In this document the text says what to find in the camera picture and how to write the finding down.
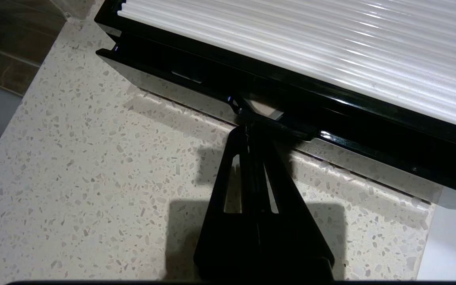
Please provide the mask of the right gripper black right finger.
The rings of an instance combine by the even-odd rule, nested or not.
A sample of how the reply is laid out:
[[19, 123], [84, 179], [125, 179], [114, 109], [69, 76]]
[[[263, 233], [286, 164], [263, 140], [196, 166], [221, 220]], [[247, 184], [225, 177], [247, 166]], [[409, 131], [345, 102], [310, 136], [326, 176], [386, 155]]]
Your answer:
[[271, 189], [277, 213], [270, 201], [262, 202], [257, 215], [259, 256], [264, 269], [278, 279], [332, 280], [333, 253], [309, 209], [272, 138], [260, 128], [251, 128], [251, 153], [261, 163], [264, 196]]

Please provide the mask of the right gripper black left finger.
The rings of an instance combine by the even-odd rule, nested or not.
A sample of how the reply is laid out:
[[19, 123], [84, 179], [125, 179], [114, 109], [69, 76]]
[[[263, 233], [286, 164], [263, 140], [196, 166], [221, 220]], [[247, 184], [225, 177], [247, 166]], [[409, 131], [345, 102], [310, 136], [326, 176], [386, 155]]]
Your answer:
[[[257, 271], [260, 170], [249, 143], [245, 126], [233, 129], [228, 135], [194, 254], [203, 280], [248, 279]], [[240, 211], [227, 213], [230, 175], [236, 158], [239, 158], [236, 188]]]

